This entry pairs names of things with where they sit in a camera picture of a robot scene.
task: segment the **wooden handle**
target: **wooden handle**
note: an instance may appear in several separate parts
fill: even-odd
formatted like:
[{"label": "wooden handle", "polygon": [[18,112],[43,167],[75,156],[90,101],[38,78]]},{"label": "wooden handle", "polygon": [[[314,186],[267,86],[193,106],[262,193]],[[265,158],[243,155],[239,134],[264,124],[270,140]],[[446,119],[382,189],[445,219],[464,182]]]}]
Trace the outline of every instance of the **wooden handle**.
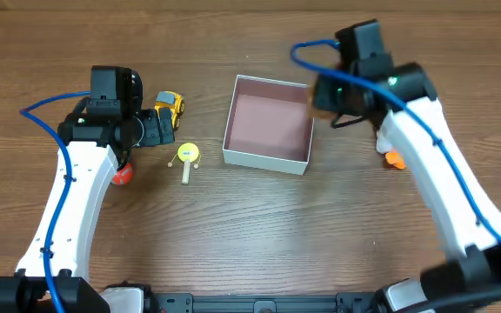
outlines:
[{"label": "wooden handle", "polygon": [[189,174],[190,174],[190,161],[189,158],[184,160],[183,167],[183,179],[181,180],[182,184],[189,184]]}]

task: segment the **cable clip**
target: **cable clip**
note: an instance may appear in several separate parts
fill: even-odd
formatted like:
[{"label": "cable clip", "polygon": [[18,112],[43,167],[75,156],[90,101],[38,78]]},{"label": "cable clip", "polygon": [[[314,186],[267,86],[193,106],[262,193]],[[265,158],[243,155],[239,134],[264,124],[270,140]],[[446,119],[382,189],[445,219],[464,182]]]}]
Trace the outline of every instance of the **cable clip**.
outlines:
[{"label": "cable clip", "polygon": [[439,146],[442,142],[443,140],[441,138],[436,138],[432,141],[432,145],[436,147]]},{"label": "cable clip", "polygon": [[42,253],[45,253],[45,252],[49,252],[50,253],[50,258],[53,257],[53,252],[49,249],[45,249],[44,247],[40,248],[40,252]]},{"label": "cable clip", "polygon": [[69,175],[67,175],[67,174],[63,175],[63,179],[64,179],[64,180],[68,180],[68,179],[69,179],[69,180],[71,180],[72,182],[76,182],[76,181],[77,181],[77,179],[76,179],[75,177],[69,176]]}]

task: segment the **open box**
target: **open box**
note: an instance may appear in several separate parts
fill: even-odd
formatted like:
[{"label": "open box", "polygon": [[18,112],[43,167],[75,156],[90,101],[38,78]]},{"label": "open box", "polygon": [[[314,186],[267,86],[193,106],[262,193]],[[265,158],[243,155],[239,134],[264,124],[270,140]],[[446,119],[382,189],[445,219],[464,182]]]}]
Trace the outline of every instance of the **open box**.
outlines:
[{"label": "open box", "polygon": [[237,75],[224,137],[224,161],[303,175],[313,120],[302,83]]}]

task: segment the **red ball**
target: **red ball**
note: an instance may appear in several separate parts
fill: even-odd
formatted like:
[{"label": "red ball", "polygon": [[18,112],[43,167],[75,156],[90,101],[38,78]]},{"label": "red ball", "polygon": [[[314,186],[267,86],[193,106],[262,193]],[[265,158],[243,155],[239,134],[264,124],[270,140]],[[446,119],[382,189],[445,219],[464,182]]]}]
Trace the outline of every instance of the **red ball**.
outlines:
[{"label": "red ball", "polygon": [[118,171],[113,179],[111,179],[111,182],[117,186],[123,186],[127,183],[130,182],[132,178],[132,166],[130,166],[130,163],[127,163],[125,167],[123,167],[122,170]]}]

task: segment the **yellow toy truck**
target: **yellow toy truck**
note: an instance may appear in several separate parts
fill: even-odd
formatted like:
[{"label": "yellow toy truck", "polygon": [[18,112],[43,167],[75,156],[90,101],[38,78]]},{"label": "yellow toy truck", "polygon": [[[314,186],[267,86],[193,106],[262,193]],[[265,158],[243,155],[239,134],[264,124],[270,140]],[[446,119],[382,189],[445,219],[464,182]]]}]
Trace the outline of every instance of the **yellow toy truck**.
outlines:
[{"label": "yellow toy truck", "polygon": [[156,97],[156,105],[154,109],[159,112],[160,108],[168,108],[171,110],[171,122],[173,123],[173,131],[179,129],[181,125],[181,116],[184,113],[184,98],[173,91],[160,91]]}]

